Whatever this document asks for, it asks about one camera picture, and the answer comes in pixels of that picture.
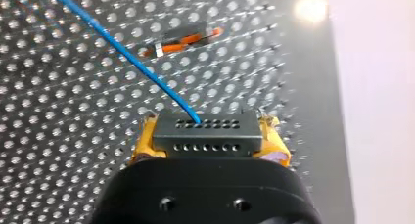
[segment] black plastic part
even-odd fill
[[[172,157],[250,157],[260,150],[262,133],[254,111],[202,114],[195,124],[186,114],[162,112],[153,147]]]
[[[91,224],[319,224],[299,177],[255,158],[152,158],[108,185]]]

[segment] orange component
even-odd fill
[[[198,42],[200,40],[202,40],[203,37],[200,34],[195,34],[195,35],[190,35],[190,36],[185,36],[180,40],[180,44],[192,44],[195,42]]]
[[[223,33],[223,29],[220,27],[217,27],[213,30],[213,36],[220,36]]]
[[[165,53],[179,52],[179,51],[184,51],[185,48],[186,48],[186,45],[184,44],[165,45],[162,47],[162,51]]]
[[[149,56],[152,55],[152,53],[153,53],[153,50],[146,50],[141,55],[144,56],[144,57],[149,57]]]

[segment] metal surface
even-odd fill
[[[163,112],[153,144],[168,157],[251,157],[260,151],[262,133],[254,111],[243,114],[201,114],[195,124],[185,114]]]
[[[211,44],[145,61],[204,113],[281,119],[325,223],[352,223],[330,26],[297,0],[75,0],[135,54],[207,21]],[[85,223],[144,114],[179,108],[55,0],[0,0],[0,223]]]

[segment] electronic component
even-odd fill
[[[276,117],[254,111],[243,114],[204,114],[195,124],[185,114],[150,116],[132,161],[150,157],[258,157],[288,167],[291,154],[275,126]]]
[[[214,37],[223,33],[222,28],[210,28],[206,22],[181,26],[168,31],[161,41],[154,43],[140,55],[143,57],[161,57],[165,53],[180,52],[189,46],[201,47],[208,45]]]

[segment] blue wire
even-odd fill
[[[98,24],[94,18],[92,18],[87,12],[82,10],[77,6],[72,0],[59,0],[65,6],[70,8],[75,14],[79,15],[85,22],[92,26],[95,31],[97,31],[108,43],[110,43],[118,52],[120,52],[129,62],[135,65],[145,76],[155,82],[159,87],[173,99],[177,104],[187,113],[189,116],[196,122],[201,123],[198,115],[176,92],[174,92],[170,87],[163,83],[159,78],[151,73],[140,61],[138,61],[127,49],[117,42],[105,29]]]

